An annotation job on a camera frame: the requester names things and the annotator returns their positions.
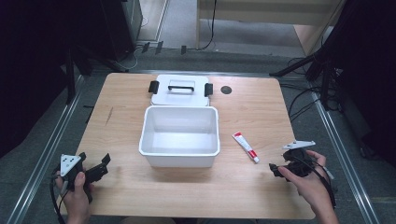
wire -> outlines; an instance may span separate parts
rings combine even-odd
[[[142,24],[140,27],[144,27],[147,24],[149,24],[149,19],[147,19],[146,17],[143,17],[143,20],[146,20],[146,23]]]
[[[312,161],[314,164],[316,164],[317,166],[319,166],[322,170],[323,170],[323,172],[326,174],[326,176],[327,176],[327,179],[328,179],[328,181],[329,181],[329,185],[331,186],[332,185],[332,179],[329,177],[329,174],[327,173],[328,171],[326,171],[326,169],[324,168],[324,166],[322,166],[322,165],[320,165],[317,161]]]
[[[215,35],[215,18],[216,18],[216,5],[217,5],[217,3],[218,3],[218,0],[215,0],[215,6],[213,7],[213,17],[212,17],[212,36],[210,37],[209,43],[207,43],[206,46],[204,46],[203,48],[197,49],[197,50],[207,49],[207,47],[209,47],[209,45],[212,43],[213,36]]]
[[[134,66],[132,66],[132,67],[125,67],[124,65],[122,65],[122,64],[120,64],[120,63],[118,63],[118,62],[115,62],[118,66],[120,66],[120,67],[122,67],[122,68],[124,68],[124,69],[133,69],[133,68],[135,68],[135,67],[137,67],[137,57],[136,57],[136,52],[139,50],[139,49],[142,49],[143,47],[139,47],[139,48],[137,48],[137,49],[135,49],[134,50],[134,59],[136,60],[136,62],[134,63]]]
[[[64,201],[64,197],[66,196],[66,194],[67,194],[68,192],[69,192],[69,190],[67,190],[67,191],[64,193],[64,195],[63,195],[62,198],[61,198],[61,201],[59,202],[59,205],[58,205],[59,211],[61,211],[62,202]]]
[[[323,177],[317,170],[315,170],[314,168],[312,168],[306,161],[303,161],[302,159],[292,156],[295,160],[302,162],[304,165],[306,165],[307,167],[309,167],[315,174],[317,174],[320,177]]]
[[[213,27],[210,25],[210,20],[207,20],[207,27],[209,28],[209,30],[211,30]],[[215,41],[212,41],[212,42],[213,42],[213,48],[212,48],[212,50],[213,50],[216,48],[216,42]]]
[[[59,165],[58,167],[56,167],[53,171],[52,171],[52,175],[51,175],[51,179],[49,182],[49,192],[50,192],[50,197],[52,200],[52,204],[53,204],[53,208],[55,209],[56,215],[58,217],[58,221],[61,224],[65,224],[64,222],[64,218],[61,215],[61,210],[60,210],[60,206],[58,206],[58,204],[56,204],[56,199],[55,199],[55,192],[53,190],[53,188],[55,187],[55,179],[58,178],[56,174],[56,172],[60,169]]]
[[[286,84],[286,83],[281,83],[280,87],[295,89],[295,90],[299,90],[299,91],[304,91],[304,90],[308,89],[307,87],[302,87],[302,86],[297,86],[297,85],[292,85],[292,84]]]
[[[290,113],[291,113],[291,109],[292,109],[292,107],[293,107],[293,105],[294,105],[294,103],[296,102],[296,100],[300,97],[300,96],[302,96],[304,93],[306,93],[306,92],[308,92],[308,91],[314,91],[315,89],[318,89],[319,87],[312,87],[312,88],[309,88],[309,89],[305,89],[304,91],[302,91],[302,92],[300,92],[296,97],[294,97],[294,99],[291,101],[291,104],[290,104],[290,106],[289,106],[289,117],[290,117]]]
[[[319,101],[319,99],[315,100],[314,102],[309,103],[308,105],[303,106],[303,108],[301,108],[298,112],[292,114],[292,115],[290,116],[290,118],[293,117],[293,116],[295,116],[295,117],[292,118],[292,119],[290,120],[290,122],[293,122],[295,119],[297,119],[298,117],[300,117],[300,115],[302,115],[304,112],[306,112],[308,109],[310,109],[310,108],[312,107],[312,105],[313,105],[314,103],[316,103],[317,101]]]

toothpaste tube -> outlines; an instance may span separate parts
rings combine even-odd
[[[249,157],[253,159],[256,163],[260,161],[259,157],[257,157],[256,152],[254,152],[253,148],[248,144],[247,140],[242,136],[240,132],[233,134],[233,139],[241,145],[241,147],[247,152]]]

white box lid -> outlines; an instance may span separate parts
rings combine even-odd
[[[209,105],[209,97],[205,96],[207,77],[158,75],[157,81],[159,86],[151,97],[152,105]]]

metal rail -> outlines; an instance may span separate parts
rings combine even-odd
[[[81,87],[84,83],[85,77],[79,76],[76,82],[76,96],[69,103],[69,105],[64,108],[64,112],[58,120],[58,123],[56,124],[48,143],[46,144],[40,158],[38,159],[35,169],[33,170],[29,180],[21,191],[20,198],[18,199],[7,223],[22,223],[24,216],[26,215],[27,210],[30,207],[30,203],[35,197],[35,193],[37,192],[37,189],[40,186],[40,183],[48,169],[48,166],[50,165],[50,161],[52,160],[52,156],[62,138],[62,135],[64,134],[64,130],[76,108],[78,99],[81,95]]]
[[[165,75],[182,75],[182,76],[208,76],[208,77],[269,77],[278,80],[295,81],[306,80],[302,75],[287,75],[286,77],[270,77],[268,73],[239,73],[239,72],[205,72],[205,71],[172,71],[172,70],[139,70],[134,74],[165,74]]]
[[[353,195],[355,196],[355,200],[358,203],[359,209],[361,210],[361,214],[364,218],[365,223],[368,224],[381,223],[373,208],[370,198],[367,195],[366,189],[361,183],[361,179],[359,178],[359,175],[356,172],[355,167],[353,166],[352,161],[347,154],[346,148],[344,147],[341,137],[338,134],[334,123],[332,122],[331,115],[329,114],[329,112],[327,112],[324,109],[321,102],[318,100],[319,97],[317,93],[313,92],[312,97],[314,101],[316,101],[317,110],[320,114],[320,117],[323,121],[326,131],[330,136],[332,145],[334,146],[335,154],[337,155],[338,160],[341,163],[341,166],[346,175],[346,180],[348,181],[349,186],[352,189]]]

black cable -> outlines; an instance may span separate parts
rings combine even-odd
[[[300,117],[300,115],[302,115],[304,112],[306,112],[308,109],[310,109],[312,107],[312,105],[314,103],[316,103],[317,101],[319,101],[319,99],[315,100],[314,102],[309,103],[308,105],[303,106],[303,108],[301,108],[299,111],[297,111],[296,113],[290,115],[290,118],[295,116],[293,119],[290,120],[290,122],[293,122],[295,119]]]
[[[210,20],[207,20],[207,27],[209,28],[209,30],[212,30],[212,27],[213,27],[213,25],[214,25],[214,20],[212,20],[212,25],[210,25]],[[212,49],[215,49],[216,48],[216,42],[213,42],[213,48]]]
[[[290,117],[291,109],[292,109],[292,107],[293,107],[295,101],[296,101],[301,95],[303,95],[304,93],[306,93],[306,92],[308,92],[308,91],[313,91],[314,89],[318,89],[318,88],[319,88],[319,87],[313,87],[313,88],[306,89],[306,90],[300,92],[296,97],[294,97],[294,99],[291,101],[291,104],[290,104],[290,106],[289,106],[289,112],[288,112],[289,117]]]
[[[69,192],[69,190],[66,191],[66,193],[62,196],[61,201],[59,202],[59,205],[58,205],[59,211],[61,211],[62,202],[64,201],[64,197],[66,196],[66,194],[67,194],[68,192]]]
[[[289,83],[280,83],[279,85],[280,85],[280,87],[290,88],[290,89],[299,90],[299,91],[304,91],[304,90],[308,89],[307,87],[292,85]]]
[[[49,191],[50,191],[50,197],[51,197],[51,200],[52,200],[53,208],[55,209],[56,215],[58,217],[58,221],[59,221],[60,224],[65,224],[64,218],[61,215],[60,206],[58,207],[58,204],[56,204],[55,192],[53,190],[53,188],[55,186],[55,179],[58,178],[58,176],[55,175],[58,170],[60,170],[59,166],[57,168],[55,168],[53,170],[53,172],[52,172],[52,176],[51,176],[51,179],[50,179],[50,182],[49,182]]]
[[[332,179],[329,177],[329,174],[327,173],[327,171],[326,171],[326,169],[322,166],[322,165],[320,165],[317,161],[312,161],[314,164],[316,164],[317,166],[319,166],[322,170],[323,170],[323,172],[326,174],[326,176],[327,176],[327,179],[329,180],[329,185],[330,185],[330,187],[332,186]]]
[[[209,43],[207,43],[206,46],[204,46],[203,48],[197,49],[197,50],[207,49],[207,47],[209,47],[209,45],[212,43],[213,36],[215,35],[215,18],[216,18],[216,5],[217,5],[217,3],[218,3],[218,0],[215,0],[215,6],[213,7],[213,17],[212,17],[212,36],[210,37]]]
[[[315,168],[312,168],[306,161],[301,160],[298,157],[292,156],[295,160],[302,162],[304,165],[309,167],[320,179],[320,182],[323,184],[324,188],[327,190],[329,193],[330,200],[332,201],[332,208],[335,208],[336,203],[335,203],[335,198],[334,198],[334,193],[332,192],[332,186],[329,184],[329,182],[324,178]]]

